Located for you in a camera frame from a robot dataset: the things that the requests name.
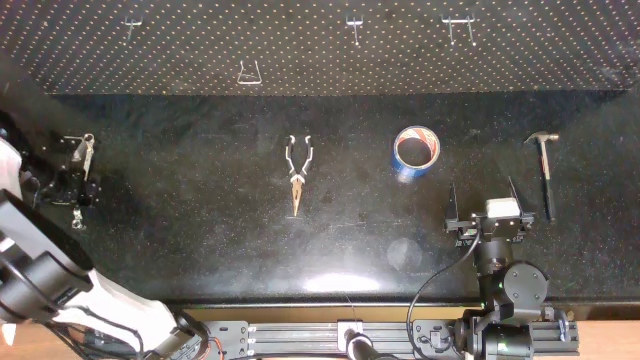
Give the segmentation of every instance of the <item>perforated board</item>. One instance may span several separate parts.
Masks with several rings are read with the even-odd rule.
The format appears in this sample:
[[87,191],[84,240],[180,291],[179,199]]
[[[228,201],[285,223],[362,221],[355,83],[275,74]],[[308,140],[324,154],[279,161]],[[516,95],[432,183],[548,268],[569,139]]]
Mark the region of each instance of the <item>perforated board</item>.
[[[0,47],[49,93],[349,95],[625,89],[638,0],[1,1]],[[354,29],[347,17],[363,19]],[[449,27],[442,17],[471,24]],[[142,21],[129,26],[125,19]],[[237,83],[240,61],[262,83]]]

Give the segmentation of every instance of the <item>hammer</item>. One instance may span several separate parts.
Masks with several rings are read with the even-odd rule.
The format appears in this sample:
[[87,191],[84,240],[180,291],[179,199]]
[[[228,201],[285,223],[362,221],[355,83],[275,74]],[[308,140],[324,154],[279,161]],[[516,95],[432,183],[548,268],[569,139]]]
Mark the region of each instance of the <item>hammer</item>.
[[540,145],[540,154],[542,156],[542,175],[544,175],[544,201],[547,207],[547,218],[552,224],[556,222],[556,206],[553,202],[553,191],[551,190],[551,172],[549,171],[549,161],[547,160],[547,140],[557,141],[560,138],[558,134],[549,134],[546,131],[538,131],[529,136],[525,143],[529,140],[536,139]]

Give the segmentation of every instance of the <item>black countertop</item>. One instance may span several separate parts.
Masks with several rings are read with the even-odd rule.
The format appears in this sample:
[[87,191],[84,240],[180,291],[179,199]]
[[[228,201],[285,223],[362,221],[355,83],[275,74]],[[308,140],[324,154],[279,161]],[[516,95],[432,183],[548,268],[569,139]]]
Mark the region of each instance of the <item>black countertop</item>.
[[[537,92],[357,97],[56,97],[98,140],[102,199],[76,233],[100,272],[177,303],[407,301],[461,250],[443,230],[449,183],[461,218],[509,196],[511,176],[537,213],[515,255],[567,301],[640,299],[640,99]],[[393,139],[410,125],[442,153],[397,182]],[[535,145],[548,145],[558,222],[545,221]],[[311,135],[315,157],[292,217],[284,148]],[[71,211],[43,211],[68,232]],[[471,261],[425,291],[431,303],[477,296]]]

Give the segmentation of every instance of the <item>blue tape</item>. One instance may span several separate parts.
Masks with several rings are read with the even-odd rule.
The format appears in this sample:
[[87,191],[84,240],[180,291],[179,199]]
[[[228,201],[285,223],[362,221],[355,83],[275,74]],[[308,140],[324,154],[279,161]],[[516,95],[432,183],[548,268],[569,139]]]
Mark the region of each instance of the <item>blue tape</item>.
[[[407,139],[419,139],[431,150],[431,159],[420,166],[407,164],[398,154],[398,145]],[[391,165],[398,172],[398,181],[408,183],[426,174],[440,156],[440,140],[436,134],[424,126],[410,126],[400,132],[393,142]]]

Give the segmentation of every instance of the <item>hammer head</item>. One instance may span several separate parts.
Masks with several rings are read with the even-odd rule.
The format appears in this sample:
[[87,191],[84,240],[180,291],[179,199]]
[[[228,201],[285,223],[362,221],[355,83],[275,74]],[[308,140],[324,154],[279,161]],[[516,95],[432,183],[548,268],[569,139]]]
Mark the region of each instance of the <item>hammer head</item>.
[[558,134],[549,134],[546,131],[538,131],[537,133],[531,134],[527,140],[524,142],[529,142],[531,139],[537,139],[538,142],[545,142],[547,140],[556,141],[560,138]]

